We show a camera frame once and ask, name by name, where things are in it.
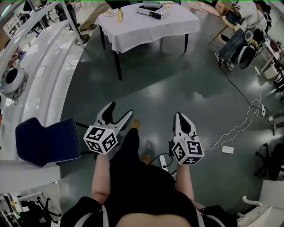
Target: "black chair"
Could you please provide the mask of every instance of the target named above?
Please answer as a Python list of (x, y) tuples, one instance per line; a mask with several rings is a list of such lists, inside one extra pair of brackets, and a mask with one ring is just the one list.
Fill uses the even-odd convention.
[(51, 222), (57, 224), (58, 221), (55, 221), (51, 215), (61, 217), (61, 214), (50, 212), (48, 210), (48, 201), (50, 201), (50, 198), (47, 199), (45, 206), (43, 206), (39, 197), (37, 197), (39, 205), (34, 201), (22, 201), (22, 207), (28, 207), (29, 211), (20, 213), (19, 225), (21, 227), (50, 227)]
[(16, 127), (19, 157), (37, 167), (81, 157), (81, 148), (74, 119), (44, 127), (32, 117)]
[(281, 167), (284, 164), (284, 144), (277, 144), (271, 155), (269, 155), (268, 145), (263, 144), (263, 146), (266, 147), (266, 155), (263, 157), (259, 152), (256, 152), (256, 155), (262, 159), (263, 165), (254, 173), (254, 176), (259, 176), (264, 170), (264, 173), (261, 174), (262, 177), (265, 177), (268, 172), (271, 180), (277, 180), (280, 171), (284, 172), (284, 168)]

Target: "power strip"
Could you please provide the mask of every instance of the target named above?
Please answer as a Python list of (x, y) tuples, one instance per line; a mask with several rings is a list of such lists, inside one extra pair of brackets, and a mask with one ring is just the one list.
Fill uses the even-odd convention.
[(265, 107), (264, 105), (261, 105), (261, 114), (263, 117), (265, 117)]
[(160, 155), (160, 162), (161, 162), (162, 169), (168, 171), (168, 168), (164, 167), (164, 166), (167, 166), (165, 156)]

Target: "bottle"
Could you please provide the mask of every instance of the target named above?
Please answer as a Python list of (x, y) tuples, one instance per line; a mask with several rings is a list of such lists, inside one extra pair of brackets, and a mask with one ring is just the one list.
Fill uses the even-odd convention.
[(118, 15), (118, 21), (119, 21), (119, 22), (123, 22), (123, 12), (122, 12), (122, 10), (121, 10), (121, 6), (120, 6), (120, 5), (118, 6), (117, 15)]

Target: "desk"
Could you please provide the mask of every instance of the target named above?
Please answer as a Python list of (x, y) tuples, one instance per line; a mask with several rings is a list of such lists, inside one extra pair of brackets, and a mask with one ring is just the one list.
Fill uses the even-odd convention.
[(232, 23), (230, 23), (227, 19), (226, 16), (222, 16), (222, 20), (223, 22), (226, 24), (226, 26), (209, 42), (212, 43), (213, 40), (215, 40), (220, 34), (222, 34), (222, 32), (227, 28), (230, 27), (231, 29), (233, 29), (234, 32), (236, 32), (241, 26), (240, 24), (237, 25), (233, 25)]
[(200, 31), (199, 19), (178, 4), (171, 4), (169, 15), (161, 20), (137, 13), (135, 9), (140, 5), (142, 3), (122, 7), (123, 22), (121, 23), (117, 15), (106, 17), (105, 13), (98, 16), (95, 22), (100, 27), (103, 49), (105, 49), (104, 35), (108, 36), (111, 42), (120, 80), (122, 80), (122, 74), (118, 59), (119, 52), (124, 53), (140, 44), (151, 43), (169, 35), (185, 35), (184, 51), (186, 52), (188, 34)]
[(268, 61), (266, 62), (266, 64), (262, 67), (262, 69), (260, 70), (260, 72), (263, 72), (264, 69), (267, 67), (267, 65), (273, 60), (273, 58), (275, 58), (276, 60), (279, 59), (279, 52), (275, 52), (271, 46), (270, 46), (270, 40), (266, 39), (265, 41), (265, 46), (266, 48), (270, 51), (270, 53), (272, 54), (271, 58), (268, 59)]

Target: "floor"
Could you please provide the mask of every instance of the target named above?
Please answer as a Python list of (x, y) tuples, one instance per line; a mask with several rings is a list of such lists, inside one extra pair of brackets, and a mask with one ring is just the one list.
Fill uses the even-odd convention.
[[(139, 153), (151, 153), (153, 157), (168, 152), (167, 142), (174, 136), (172, 125), (177, 111), (195, 124), (204, 149), (211, 148), (220, 136), (240, 125), (249, 105), (216, 62), (214, 53), (221, 45), (215, 41), (208, 44), (211, 40), (208, 35), (216, 35), (223, 28), (223, 22), (209, 13), (191, 11), (199, 17), (202, 31), (189, 35), (187, 52), (183, 52), (184, 36), (164, 37), (140, 45), (120, 55), (122, 81), (118, 80), (110, 43), (106, 42), (106, 50), (103, 50), (99, 30), (95, 29), (73, 75), (62, 120), (73, 117), (78, 122), (92, 125), (97, 113), (107, 103), (116, 101), (114, 119), (133, 109), (134, 117), (141, 122)], [(259, 69), (263, 64), (261, 57), (252, 63)], [(225, 66), (222, 68), (250, 102), (259, 98), (259, 85), (252, 67), (236, 68), (232, 72)], [(262, 103), (272, 113), (282, 109), (280, 97), (272, 91), (273, 86), (262, 76), (260, 82)], [(248, 115), (248, 122), (253, 111), (255, 109)], [(253, 173), (261, 162), (255, 152), (263, 143), (269, 143), (272, 150), (283, 140), (283, 131), (279, 130), (273, 136), (271, 129), (267, 118), (254, 117), (247, 130), (226, 143), (234, 147), (233, 155), (223, 154), (220, 143), (215, 149), (206, 151), (204, 159), (190, 167), (196, 201), (205, 206), (221, 205), (227, 212), (235, 214), (247, 208), (241, 201), (242, 196), (258, 200), (262, 180)], [(82, 150), (87, 150), (82, 139), (85, 130), (79, 129), (78, 133)], [(95, 160), (92, 155), (87, 155), (64, 162), (60, 167), (63, 179), (59, 182), (59, 194), (64, 213), (80, 197), (90, 195)], [(169, 172), (175, 169), (174, 160)]]

